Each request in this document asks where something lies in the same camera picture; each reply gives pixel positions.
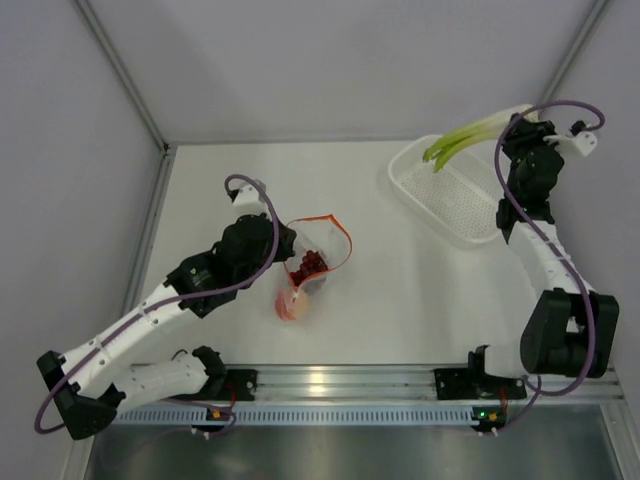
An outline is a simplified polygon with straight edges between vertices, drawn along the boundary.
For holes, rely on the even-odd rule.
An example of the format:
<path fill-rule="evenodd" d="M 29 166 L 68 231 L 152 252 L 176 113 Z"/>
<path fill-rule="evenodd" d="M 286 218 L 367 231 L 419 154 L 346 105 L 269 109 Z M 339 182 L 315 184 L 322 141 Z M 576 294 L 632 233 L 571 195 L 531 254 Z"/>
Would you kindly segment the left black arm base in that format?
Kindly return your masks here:
<path fill-rule="evenodd" d="M 217 399 L 230 402 L 253 402 L 258 371 L 232 368 L 227 371 Z"/>

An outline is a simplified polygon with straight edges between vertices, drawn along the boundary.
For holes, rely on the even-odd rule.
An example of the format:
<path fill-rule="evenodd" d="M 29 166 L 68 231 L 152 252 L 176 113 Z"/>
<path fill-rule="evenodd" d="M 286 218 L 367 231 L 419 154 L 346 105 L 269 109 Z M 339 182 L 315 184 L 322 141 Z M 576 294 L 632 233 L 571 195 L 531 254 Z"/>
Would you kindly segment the aluminium mounting rail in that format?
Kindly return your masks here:
<path fill-rule="evenodd" d="M 258 371 L 254 401 L 439 401 L 433 371 L 464 368 L 438 365 L 250 365 L 229 366 Z M 520 401 L 532 394 L 520 380 L 472 380 L 473 400 Z"/>

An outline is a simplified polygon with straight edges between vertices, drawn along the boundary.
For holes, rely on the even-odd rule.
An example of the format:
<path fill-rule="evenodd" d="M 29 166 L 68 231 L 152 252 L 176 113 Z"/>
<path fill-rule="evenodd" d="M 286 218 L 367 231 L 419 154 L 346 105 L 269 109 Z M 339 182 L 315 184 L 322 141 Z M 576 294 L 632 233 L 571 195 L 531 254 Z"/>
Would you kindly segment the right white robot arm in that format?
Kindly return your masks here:
<path fill-rule="evenodd" d="M 466 382 L 477 396 L 491 396 L 504 378 L 596 379 L 608 369 L 619 303 L 579 274 L 560 243 L 550 205 L 565 149 L 586 156 L 595 144 L 586 123 L 578 122 L 570 135 L 560 136 L 552 122 L 540 121 L 534 113 L 508 115 L 498 136 L 495 152 L 508 158 L 509 170 L 498 177 L 503 196 L 496 225 L 527 274 L 535 305 L 516 324 L 509 343 L 476 349 L 483 362 L 467 371 Z"/>

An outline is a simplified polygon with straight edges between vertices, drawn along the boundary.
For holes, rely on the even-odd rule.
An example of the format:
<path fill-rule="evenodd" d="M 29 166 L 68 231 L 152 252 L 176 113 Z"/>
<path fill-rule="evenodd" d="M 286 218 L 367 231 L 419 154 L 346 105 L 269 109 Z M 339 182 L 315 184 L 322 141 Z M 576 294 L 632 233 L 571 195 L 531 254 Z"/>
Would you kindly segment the clear zip top bag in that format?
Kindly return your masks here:
<path fill-rule="evenodd" d="M 293 256 L 282 264 L 274 308 L 285 322 L 301 320 L 313 308 L 330 275 L 346 264 L 352 238 L 333 214 L 291 220 Z"/>

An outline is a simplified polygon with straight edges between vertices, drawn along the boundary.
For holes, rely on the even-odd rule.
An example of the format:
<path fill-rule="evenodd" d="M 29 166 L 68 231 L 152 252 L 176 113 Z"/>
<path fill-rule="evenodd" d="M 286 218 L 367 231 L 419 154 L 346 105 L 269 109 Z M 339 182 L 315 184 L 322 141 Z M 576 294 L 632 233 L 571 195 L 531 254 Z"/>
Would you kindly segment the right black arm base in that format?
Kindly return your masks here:
<path fill-rule="evenodd" d="M 433 371 L 439 401 L 473 400 L 476 390 L 467 368 L 438 368 Z"/>

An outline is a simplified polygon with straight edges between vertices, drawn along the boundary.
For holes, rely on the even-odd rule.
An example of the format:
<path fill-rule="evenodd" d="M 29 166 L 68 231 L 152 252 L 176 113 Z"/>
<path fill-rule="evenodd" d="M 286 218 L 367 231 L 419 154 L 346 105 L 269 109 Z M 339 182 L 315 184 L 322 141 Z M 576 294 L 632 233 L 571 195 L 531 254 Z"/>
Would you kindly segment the orange fake peach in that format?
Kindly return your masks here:
<path fill-rule="evenodd" d="M 282 289 L 276 296 L 274 307 L 281 320 L 299 320 L 309 312 L 310 297 L 302 290 Z"/>

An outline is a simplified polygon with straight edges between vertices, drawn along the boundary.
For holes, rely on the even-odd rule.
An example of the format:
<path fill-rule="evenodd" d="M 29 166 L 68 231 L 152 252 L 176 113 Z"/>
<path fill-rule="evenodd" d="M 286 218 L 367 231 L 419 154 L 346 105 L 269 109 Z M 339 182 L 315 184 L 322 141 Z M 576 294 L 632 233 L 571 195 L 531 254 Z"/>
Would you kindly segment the purple fake grapes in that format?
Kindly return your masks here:
<path fill-rule="evenodd" d="M 309 277 L 329 270 L 319 251 L 307 250 L 298 265 L 289 273 L 295 287 L 299 287 Z"/>

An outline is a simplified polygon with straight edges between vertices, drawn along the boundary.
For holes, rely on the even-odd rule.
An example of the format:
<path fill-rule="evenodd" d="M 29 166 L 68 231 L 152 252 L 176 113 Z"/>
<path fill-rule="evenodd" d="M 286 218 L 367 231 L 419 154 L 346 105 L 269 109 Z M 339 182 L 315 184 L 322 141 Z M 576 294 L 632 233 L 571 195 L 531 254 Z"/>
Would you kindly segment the white perforated plastic basket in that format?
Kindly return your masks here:
<path fill-rule="evenodd" d="M 463 150 L 439 171 L 423 154 L 439 137 L 423 136 L 400 150 L 387 175 L 396 198 L 451 244 L 474 249 L 496 239 L 502 189 L 494 168 L 474 151 Z"/>

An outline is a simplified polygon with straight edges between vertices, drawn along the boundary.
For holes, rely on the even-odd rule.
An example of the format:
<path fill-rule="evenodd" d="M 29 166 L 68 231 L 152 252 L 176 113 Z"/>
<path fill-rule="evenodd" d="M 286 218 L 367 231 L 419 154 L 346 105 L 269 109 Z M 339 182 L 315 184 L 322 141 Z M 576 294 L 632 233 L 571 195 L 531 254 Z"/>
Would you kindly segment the green fake scallion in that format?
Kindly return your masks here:
<path fill-rule="evenodd" d="M 514 115 L 521 114 L 530 108 L 532 108 L 531 104 L 510 107 L 451 130 L 424 151 L 422 161 L 433 162 L 433 171 L 437 173 L 462 150 L 484 141 L 497 139 Z"/>

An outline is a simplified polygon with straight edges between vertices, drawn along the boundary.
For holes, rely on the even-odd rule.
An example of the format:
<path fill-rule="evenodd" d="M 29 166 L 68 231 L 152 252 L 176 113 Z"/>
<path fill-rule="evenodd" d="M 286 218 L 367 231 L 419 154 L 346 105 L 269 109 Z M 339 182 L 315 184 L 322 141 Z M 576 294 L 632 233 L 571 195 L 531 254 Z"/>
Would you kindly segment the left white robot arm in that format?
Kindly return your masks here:
<path fill-rule="evenodd" d="M 61 427 L 83 440 L 121 413 L 169 398 L 215 399 L 227 369 L 218 352 L 201 346 L 173 360 L 136 359 L 170 333 L 234 301 L 272 264 L 294 255 L 297 234 L 266 214 L 244 215 L 209 250 L 192 255 L 123 318 L 76 349 L 48 351 L 37 367 Z"/>

